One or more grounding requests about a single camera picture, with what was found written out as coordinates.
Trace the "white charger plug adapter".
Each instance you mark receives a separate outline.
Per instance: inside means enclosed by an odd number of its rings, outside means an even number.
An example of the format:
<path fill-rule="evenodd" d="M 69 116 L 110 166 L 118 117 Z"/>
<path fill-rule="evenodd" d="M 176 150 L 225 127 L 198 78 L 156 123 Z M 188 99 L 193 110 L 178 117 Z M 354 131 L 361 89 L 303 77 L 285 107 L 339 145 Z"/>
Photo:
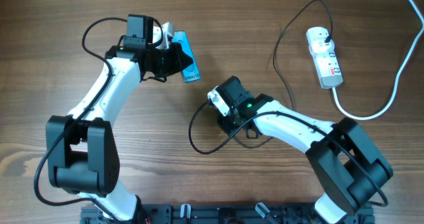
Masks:
<path fill-rule="evenodd" d="M 312 57 L 323 56 L 334 52 L 335 44 L 332 40 L 326 42 L 325 39 L 314 40 L 309 44 L 309 51 Z"/>

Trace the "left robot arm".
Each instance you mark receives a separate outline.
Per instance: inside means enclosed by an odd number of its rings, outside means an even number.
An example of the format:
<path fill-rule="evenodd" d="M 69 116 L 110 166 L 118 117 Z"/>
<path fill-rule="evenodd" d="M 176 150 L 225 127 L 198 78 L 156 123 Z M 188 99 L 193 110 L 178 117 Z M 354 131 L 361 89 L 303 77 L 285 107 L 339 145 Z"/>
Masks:
<path fill-rule="evenodd" d="M 149 223 L 151 218 L 140 198 L 119 180 L 120 161 L 112 127 L 132 91 L 150 79 L 166 82 L 168 77 L 193 64 L 183 46 L 173 40 L 174 24 L 160 24 L 146 15 L 128 15 L 127 31 L 102 56 L 103 70 L 89 92 L 65 116 L 53 115 L 46 124 L 47 151 L 34 176 L 37 198 L 54 206 L 40 194 L 43 166 L 48 179 L 78 198 L 94 204 L 108 223 Z"/>

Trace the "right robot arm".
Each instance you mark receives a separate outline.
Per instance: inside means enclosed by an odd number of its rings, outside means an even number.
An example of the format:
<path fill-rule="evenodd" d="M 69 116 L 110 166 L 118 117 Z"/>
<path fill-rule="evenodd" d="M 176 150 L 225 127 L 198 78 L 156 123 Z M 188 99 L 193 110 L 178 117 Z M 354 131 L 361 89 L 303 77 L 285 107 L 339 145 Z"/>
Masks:
<path fill-rule="evenodd" d="M 393 176 L 388 161 L 353 119 L 333 123 L 302 115 L 269 95 L 253 96 L 235 76 L 207 98 L 228 135 L 253 130 L 306 155 L 324 190 L 313 208 L 327 223 L 355 215 Z"/>

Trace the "white power strip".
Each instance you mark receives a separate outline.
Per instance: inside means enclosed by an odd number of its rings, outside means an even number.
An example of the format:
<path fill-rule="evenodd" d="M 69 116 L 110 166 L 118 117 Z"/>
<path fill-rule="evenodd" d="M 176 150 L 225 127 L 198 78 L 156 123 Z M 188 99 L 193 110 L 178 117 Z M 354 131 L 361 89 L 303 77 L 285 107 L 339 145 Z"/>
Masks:
<path fill-rule="evenodd" d="M 326 40 L 328 36 L 328 30 L 323 27 L 312 27 L 306 32 L 308 44 L 318 39 Z M 323 89 L 332 89 L 343 83 L 343 77 L 335 51 L 324 54 L 323 56 L 312 57 L 312 59 L 317 71 L 320 86 Z"/>

